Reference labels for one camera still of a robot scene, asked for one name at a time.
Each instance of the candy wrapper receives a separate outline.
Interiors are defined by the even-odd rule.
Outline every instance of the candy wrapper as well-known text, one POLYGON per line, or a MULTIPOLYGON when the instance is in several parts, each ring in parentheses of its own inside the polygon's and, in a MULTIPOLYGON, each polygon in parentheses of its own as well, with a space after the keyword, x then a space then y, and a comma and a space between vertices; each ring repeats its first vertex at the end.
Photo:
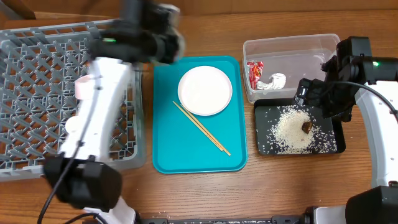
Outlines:
POLYGON ((261 78, 263 62, 248 62, 250 86, 253 90, 257 90, 257 82, 261 78))

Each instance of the gray dish rack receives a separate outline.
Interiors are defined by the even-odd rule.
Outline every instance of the gray dish rack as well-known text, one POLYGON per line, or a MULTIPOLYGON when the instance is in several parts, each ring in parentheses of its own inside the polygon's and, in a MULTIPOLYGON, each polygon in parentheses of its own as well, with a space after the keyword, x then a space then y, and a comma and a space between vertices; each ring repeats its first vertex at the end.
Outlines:
MULTIPOLYGON (((74 81, 88 72, 88 42, 112 20, 0 30, 0 182, 42 175, 76 113, 74 81)), ((146 161, 142 72, 126 89, 109 146, 118 170, 146 161)))

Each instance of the cable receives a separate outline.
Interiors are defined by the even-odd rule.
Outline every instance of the cable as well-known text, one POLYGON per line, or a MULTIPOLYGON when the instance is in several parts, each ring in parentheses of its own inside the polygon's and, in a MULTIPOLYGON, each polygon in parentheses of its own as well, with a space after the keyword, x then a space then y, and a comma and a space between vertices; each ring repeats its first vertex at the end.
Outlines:
POLYGON ((370 88, 369 86, 366 85, 362 85, 359 83, 355 83, 355 82, 346 82, 346 81, 338 81, 338 82, 330 82, 331 87, 329 87, 325 92, 323 92, 320 96, 318 96, 317 98, 320 98, 322 96, 324 96, 325 94, 327 94, 331 89, 333 85, 337 85, 337 84, 343 84, 343 85, 352 85, 352 86, 357 86, 360 88, 363 88, 367 91, 370 91, 371 93, 375 94, 381 101, 383 101, 388 108, 391 110, 391 113, 396 117, 396 120, 398 122, 398 111, 394 108, 394 106, 390 103, 390 101, 388 101, 383 95, 381 95, 378 91, 373 90, 372 88, 370 88))
POLYGON ((83 127, 83 131, 81 132, 80 139, 78 141, 78 145, 77 145, 77 147, 75 149, 75 152, 73 153, 72 157, 70 158, 68 164, 65 166, 63 172, 61 173, 59 179, 57 180, 57 183, 55 183, 54 188, 52 189, 49 197, 45 201, 45 203, 43 205, 43 208, 42 208, 42 210, 40 212, 40 215, 39 215, 39 217, 37 219, 37 224, 41 224, 42 223, 45 211, 47 211, 47 209, 48 209, 48 207, 50 205, 50 202, 51 202, 52 198, 54 197, 55 193, 57 192, 61 182, 63 181, 65 176, 68 174, 68 171, 70 170, 70 168, 71 168, 71 166, 73 164, 73 161, 75 160, 75 158, 76 158, 76 156, 78 154, 78 151, 79 151, 80 147, 82 147, 84 145, 83 139, 84 139, 85 134, 87 132, 88 125, 90 124, 91 117, 93 116, 94 109, 95 109, 95 106, 96 106, 97 100, 98 100, 98 95, 99 95, 99 92, 100 92, 100 89, 101 89, 100 78, 101 78, 100 74, 98 74, 97 77, 95 77, 95 84, 96 84, 95 90, 96 91, 94 91, 93 102, 91 104, 90 111, 88 112, 87 121, 86 121, 86 123, 85 123, 85 125, 83 127))
POLYGON ((95 213, 95 212, 89 212, 89 213, 84 213, 84 214, 78 215, 75 218, 72 218, 71 220, 67 221, 65 224, 71 224, 81 218, 88 217, 88 216, 97 218, 102 224, 108 224, 108 222, 106 222, 106 220, 99 213, 95 213))

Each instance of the blue tray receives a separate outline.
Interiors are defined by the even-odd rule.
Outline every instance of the blue tray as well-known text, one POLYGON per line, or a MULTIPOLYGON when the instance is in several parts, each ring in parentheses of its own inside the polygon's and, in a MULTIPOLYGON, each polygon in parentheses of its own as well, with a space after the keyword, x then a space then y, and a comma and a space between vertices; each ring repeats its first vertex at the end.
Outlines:
POLYGON ((237 171, 248 161, 243 91, 239 63, 230 56, 187 57, 155 67, 153 163, 164 174, 237 171), (221 152, 174 104, 177 88, 191 68, 208 65, 222 70, 232 83, 229 105, 213 116, 196 118, 231 153, 221 152))

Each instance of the chopsticks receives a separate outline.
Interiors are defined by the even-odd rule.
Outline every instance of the chopsticks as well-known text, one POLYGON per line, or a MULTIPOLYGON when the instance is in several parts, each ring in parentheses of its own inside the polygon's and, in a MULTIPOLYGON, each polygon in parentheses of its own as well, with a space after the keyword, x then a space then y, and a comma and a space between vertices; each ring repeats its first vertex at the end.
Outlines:
POLYGON ((200 131, 203 132, 203 134, 205 134, 206 137, 208 137, 208 139, 210 139, 210 141, 213 142, 214 145, 217 146, 219 150, 221 150, 221 152, 224 151, 225 153, 227 153, 227 155, 231 156, 231 153, 229 153, 228 150, 225 149, 225 147, 204 127, 204 125, 201 124, 201 122, 199 122, 199 120, 196 119, 196 117, 193 114, 191 114, 191 112, 185 109, 184 106, 182 105, 179 106, 174 101, 173 103, 176 105, 176 107, 180 109, 181 112, 185 114, 187 118, 189 118, 189 120, 192 121, 194 125, 196 125, 199 128, 200 131))

